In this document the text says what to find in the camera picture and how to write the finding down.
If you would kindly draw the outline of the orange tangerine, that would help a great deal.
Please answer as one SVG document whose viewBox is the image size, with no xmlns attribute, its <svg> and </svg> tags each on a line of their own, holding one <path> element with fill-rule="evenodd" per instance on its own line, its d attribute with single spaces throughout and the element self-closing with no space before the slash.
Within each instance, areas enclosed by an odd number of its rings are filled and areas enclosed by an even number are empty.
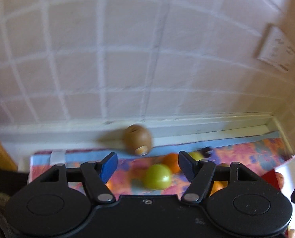
<svg viewBox="0 0 295 238">
<path fill-rule="evenodd" d="M 284 187 L 284 182 L 285 182 L 284 176 L 279 172 L 275 172 L 275 175 L 277 178 L 279 189 L 282 189 Z"/>
<path fill-rule="evenodd" d="M 214 181 L 213 187 L 210 191 L 210 196 L 219 190 L 222 190 L 228 186 L 228 181 Z"/>
<path fill-rule="evenodd" d="M 169 153 L 162 159 L 162 164 L 167 165 L 173 174 L 178 174 L 181 171 L 178 157 L 177 153 Z"/>
</svg>

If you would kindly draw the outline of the green apple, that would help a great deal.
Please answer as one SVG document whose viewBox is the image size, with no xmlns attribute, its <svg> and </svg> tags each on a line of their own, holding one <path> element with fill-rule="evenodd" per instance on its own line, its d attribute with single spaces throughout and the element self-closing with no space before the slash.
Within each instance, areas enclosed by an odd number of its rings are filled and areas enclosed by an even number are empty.
<svg viewBox="0 0 295 238">
<path fill-rule="evenodd" d="M 189 155 L 196 161 L 204 159 L 204 156 L 199 151 L 189 152 Z"/>
<path fill-rule="evenodd" d="M 171 185 L 171 181 L 171 169 L 165 164 L 154 164 L 146 170 L 143 186 L 149 190 L 165 190 Z"/>
</svg>

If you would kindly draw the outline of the dark small fruit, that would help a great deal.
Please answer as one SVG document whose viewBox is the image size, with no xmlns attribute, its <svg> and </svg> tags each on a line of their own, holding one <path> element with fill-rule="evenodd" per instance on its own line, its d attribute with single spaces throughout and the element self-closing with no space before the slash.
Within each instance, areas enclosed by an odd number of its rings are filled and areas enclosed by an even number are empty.
<svg viewBox="0 0 295 238">
<path fill-rule="evenodd" d="M 204 158 L 209 158 L 213 155 L 214 149 L 213 147 L 204 147 L 200 149 L 200 153 Z"/>
</svg>

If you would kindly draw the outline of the red cardboard box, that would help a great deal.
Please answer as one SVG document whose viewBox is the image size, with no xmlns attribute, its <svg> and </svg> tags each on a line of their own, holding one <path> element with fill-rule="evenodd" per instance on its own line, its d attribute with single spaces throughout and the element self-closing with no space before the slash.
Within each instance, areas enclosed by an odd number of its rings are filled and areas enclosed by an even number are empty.
<svg viewBox="0 0 295 238">
<path fill-rule="evenodd" d="M 281 192 L 285 196 L 290 197 L 295 188 L 295 155 L 293 155 L 292 158 L 283 164 L 275 167 L 261 176 L 262 179 L 278 189 L 280 187 L 280 182 L 277 180 L 275 173 L 282 174 L 284 178 L 284 184 L 281 188 Z"/>
</svg>

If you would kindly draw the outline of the floral cloth mat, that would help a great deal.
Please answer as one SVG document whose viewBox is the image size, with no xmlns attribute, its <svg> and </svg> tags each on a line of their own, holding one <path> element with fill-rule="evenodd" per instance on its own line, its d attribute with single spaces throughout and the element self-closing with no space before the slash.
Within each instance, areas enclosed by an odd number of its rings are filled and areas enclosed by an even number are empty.
<svg viewBox="0 0 295 238">
<path fill-rule="evenodd" d="M 107 183 L 109 189 L 120 195 L 174 195 L 181 196 L 188 182 L 182 173 L 173 175 L 171 186 L 165 190 L 147 190 L 142 186 L 146 169 L 161 163 L 167 155 L 180 151 L 196 152 L 204 147 L 212 147 L 209 160 L 216 164 L 238 161 L 259 176 L 273 170 L 285 162 L 285 145 L 279 132 L 243 138 L 197 141 L 190 143 L 156 146 L 143 157 L 131 156 L 119 149 L 77 149 L 39 151 L 30 158 L 29 181 L 32 182 L 51 166 L 63 163 L 67 168 L 77 168 L 87 161 L 100 161 L 110 152 L 118 157 L 118 167 Z"/>
</svg>

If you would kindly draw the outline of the brown kiwi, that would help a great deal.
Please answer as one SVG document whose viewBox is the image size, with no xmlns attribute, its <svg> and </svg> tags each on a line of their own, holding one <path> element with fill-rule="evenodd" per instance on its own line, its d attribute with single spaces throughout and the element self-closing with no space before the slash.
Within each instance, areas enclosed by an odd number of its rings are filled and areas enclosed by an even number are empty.
<svg viewBox="0 0 295 238">
<path fill-rule="evenodd" d="M 123 132 L 122 141 L 126 151 L 135 156 L 147 155 L 152 149 L 152 135 L 142 125 L 131 125 Z"/>
</svg>

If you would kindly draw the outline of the white wall socket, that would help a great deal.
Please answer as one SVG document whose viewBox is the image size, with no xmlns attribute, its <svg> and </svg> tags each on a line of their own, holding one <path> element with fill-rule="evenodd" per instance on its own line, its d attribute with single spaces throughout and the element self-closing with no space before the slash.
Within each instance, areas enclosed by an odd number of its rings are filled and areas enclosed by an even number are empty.
<svg viewBox="0 0 295 238">
<path fill-rule="evenodd" d="M 295 47 L 279 27 L 270 24 L 257 49 L 256 58 L 288 73 L 295 60 Z"/>
</svg>

